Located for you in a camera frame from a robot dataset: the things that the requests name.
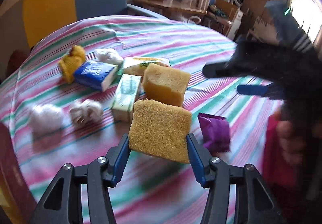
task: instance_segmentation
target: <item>yellow plush toy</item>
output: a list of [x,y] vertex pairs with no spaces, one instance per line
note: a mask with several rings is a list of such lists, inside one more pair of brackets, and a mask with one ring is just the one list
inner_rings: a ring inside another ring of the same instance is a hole
[[64,80],[71,84],[74,81],[74,72],[78,69],[86,60],[85,50],[80,45],[74,45],[68,55],[64,55],[58,62],[58,66],[62,72]]

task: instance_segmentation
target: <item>finger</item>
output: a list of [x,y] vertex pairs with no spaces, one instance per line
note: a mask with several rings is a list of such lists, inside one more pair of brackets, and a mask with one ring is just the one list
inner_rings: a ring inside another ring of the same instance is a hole
[[322,139],[322,119],[313,126],[312,134],[314,137]]
[[282,108],[278,107],[276,111],[273,114],[273,117],[275,120],[280,121],[281,120],[281,114],[282,114]]
[[289,121],[279,121],[276,126],[277,135],[283,139],[289,139],[293,134],[293,126]]
[[305,141],[301,137],[296,137],[294,139],[280,138],[280,145],[287,153],[300,153],[304,150]]
[[300,165],[302,164],[302,161],[303,161],[303,154],[301,153],[290,154],[287,152],[283,152],[283,157],[285,161],[292,166]]

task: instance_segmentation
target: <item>metal screw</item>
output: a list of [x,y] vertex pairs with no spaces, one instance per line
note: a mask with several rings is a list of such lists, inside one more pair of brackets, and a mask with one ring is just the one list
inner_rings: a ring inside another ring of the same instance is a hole
[[68,170],[68,169],[70,169],[70,168],[71,168],[71,164],[70,164],[70,163],[66,163],[66,164],[64,164],[64,165],[62,166],[62,168],[63,168],[64,170]]
[[104,162],[106,162],[106,158],[105,158],[105,157],[99,157],[99,158],[97,159],[97,161],[98,161],[99,163],[104,163]]
[[220,163],[220,159],[218,157],[212,157],[210,161],[215,164]]
[[246,169],[249,170],[249,171],[253,171],[255,169],[254,165],[253,164],[246,164]]

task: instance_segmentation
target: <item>striped bedsheet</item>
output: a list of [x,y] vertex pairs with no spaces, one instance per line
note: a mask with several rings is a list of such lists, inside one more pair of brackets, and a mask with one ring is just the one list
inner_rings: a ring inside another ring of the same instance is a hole
[[[227,117],[231,152],[221,154],[221,158],[237,166],[253,163],[261,170],[267,118],[279,102],[239,95],[236,86],[267,82],[254,77],[202,76],[204,63],[227,60],[234,42],[194,24],[138,16],[97,17],[68,25],[42,40],[20,69],[0,86],[0,118],[10,129],[21,171],[37,201],[64,163],[79,166],[105,155],[130,126],[114,122],[109,109],[117,84],[101,93],[62,81],[57,63],[75,44],[85,48],[88,59],[95,59],[96,48],[114,48],[122,57],[167,58],[172,67],[191,73],[183,105],[193,114],[191,132],[202,139],[199,112]],[[70,104],[87,98],[103,104],[103,121],[75,128],[68,115]],[[33,137],[27,124],[28,109],[47,103],[64,110],[63,127]],[[228,223],[233,221],[234,192],[231,187]],[[109,193],[118,224],[193,224],[200,223],[208,190],[196,182],[190,165],[132,152],[122,181]],[[82,197],[84,223],[89,223],[86,185]]]

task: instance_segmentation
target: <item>blue gripper pad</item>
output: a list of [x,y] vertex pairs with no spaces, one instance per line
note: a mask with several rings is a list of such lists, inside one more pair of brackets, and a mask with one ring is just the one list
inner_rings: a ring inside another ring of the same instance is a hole
[[210,173],[209,160],[212,156],[206,148],[197,142],[193,134],[188,134],[186,139],[188,156],[194,176],[203,188],[209,188],[211,182],[215,179],[215,176]]
[[116,147],[111,147],[106,154],[108,158],[107,172],[104,179],[115,187],[121,181],[131,149],[128,147],[128,134],[124,134]]
[[267,87],[262,85],[238,85],[237,92],[244,95],[265,96]]

